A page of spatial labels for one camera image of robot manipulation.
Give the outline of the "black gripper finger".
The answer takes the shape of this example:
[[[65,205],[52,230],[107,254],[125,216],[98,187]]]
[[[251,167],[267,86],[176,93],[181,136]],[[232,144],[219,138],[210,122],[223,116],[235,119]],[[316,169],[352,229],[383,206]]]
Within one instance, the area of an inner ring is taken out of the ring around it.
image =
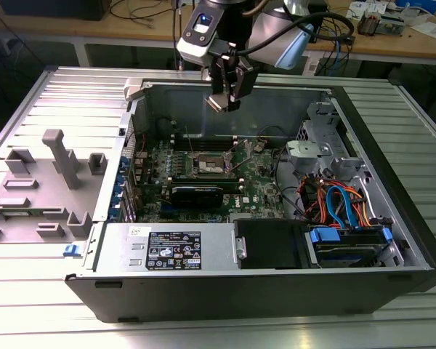
[[[227,72],[227,111],[236,111],[240,108],[240,99],[251,93],[258,73],[258,69],[245,57],[237,56],[230,60]]]
[[[209,68],[211,78],[211,90],[213,95],[226,93],[225,89],[225,60],[222,57],[213,57]]]

